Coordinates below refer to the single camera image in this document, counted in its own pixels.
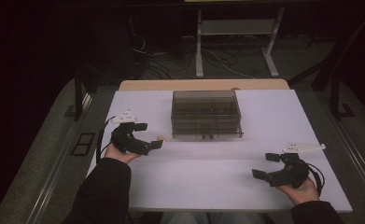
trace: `transparent box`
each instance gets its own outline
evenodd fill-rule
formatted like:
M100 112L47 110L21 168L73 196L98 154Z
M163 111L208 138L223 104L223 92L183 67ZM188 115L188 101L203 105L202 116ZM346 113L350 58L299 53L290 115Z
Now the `transparent box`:
M173 137L188 140L241 138L235 91L174 91Z

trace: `sleeve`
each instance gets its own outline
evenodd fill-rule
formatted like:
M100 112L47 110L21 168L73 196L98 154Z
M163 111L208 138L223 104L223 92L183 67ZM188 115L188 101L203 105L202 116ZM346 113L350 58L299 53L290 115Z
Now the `sleeve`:
M291 210L294 224L344 224L328 202L307 202Z
M130 167L103 158L77 191L63 223L124 223L129 206Z

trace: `gray carpet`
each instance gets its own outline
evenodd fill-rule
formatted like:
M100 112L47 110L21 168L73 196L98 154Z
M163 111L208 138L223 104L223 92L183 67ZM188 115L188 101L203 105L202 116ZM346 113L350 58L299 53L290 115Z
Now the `gray carpet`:
M211 48L217 46L219 41L222 47ZM242 40L225 38L204 41L204 48L208 49L204 51L204 78L244 78L241 74L254 78L270 78L266 64L258 53L266 44L266 40L248 37L243 39L243 44L235 44L239 41ZM332 42L315 42L310 47L307 43L307 37L276 41L272 56L281 78L297 76L318 63L328 55L334 45ZM149 69L143 72L141 78L195 78L191 41L187 39L186 44L187 50L183 60L161 55L163 51L158 49L160 56L150 57L151 61L147 64ZM232 71L217 62L214 54L223 58L224 64L233 64L230 67ZM330 90L327 88L322 92L313 91L310 85L314 77L315 74L312 74L291 88L298 93L319 142L327 146L325 154L353 207L352 213L341 214L343 220L347 224L365 223L365 182L350 159L339 131L339 126L343 125L365 161L365 107L353 92L343 85L341 102L348 104L356 116L343 118L341 122L334 120L329 112ZM65 86L0 206L0 223L26 223L27 220L29 223L60 223L63 220L71 208L79 184L88 171L98 131L105 121L107 109L117 89L100 88L98 93L91 96L91 104L80 120L73 121L73 118L64 116L68 106L74 104L73 80ZM71 156L70 151L81 133L95 133L90 152L87 156ZM61 158L62 162L55 163L57 158ZM48 193L42 193L42 189L47 189ZM44 206L34 212L37 216L30 216L33 208L38 207L35 206L38 198ZM292 223L289 213L269 215L277 224Z

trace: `floor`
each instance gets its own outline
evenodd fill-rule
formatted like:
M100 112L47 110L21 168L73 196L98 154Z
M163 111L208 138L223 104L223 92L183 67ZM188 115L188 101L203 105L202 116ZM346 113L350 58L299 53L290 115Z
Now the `floor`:
M204 40L204 78L271 78L261 56L267 36L223 36ZM334 42L314 42L307 36L277 39L272 56L280 77L290 79L323 60ZM184 38L182 58L166 49L141 49L141 79L195 79L194 41ZM298 94L318 141L353 207L341 214L346 224L365 223L365 107L342 85L341 103L353 110L353 118L337 121L329 112L330 88L313 91L311 76L290 86ZM85 98L84 112L74 121L74 80L60 92L48 117L0 206L0 223L60 223L71 208L75 193L89 168L97 133L117 86L103 86ZM81 133L94 133L87 156L72 156ZM141 214L133 214L139 223ZM276 224L292 223L289 213L271 213Z

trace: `hand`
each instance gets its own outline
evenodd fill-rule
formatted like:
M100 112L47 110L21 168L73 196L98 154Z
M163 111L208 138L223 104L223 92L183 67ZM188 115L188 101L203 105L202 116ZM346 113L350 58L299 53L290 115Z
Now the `hand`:
M291 185L280 186L277 188L286 193L295 205L311 201L319 201L316 185L310 177L307 177L307 179L304 180L302 185L297 189L294 189Z
M120 152L112 143L107 146L105 152L105 158L112 158L118 161L122 161L126 164L128 164L130 161L138 157L140 157L140 155L135 153Z

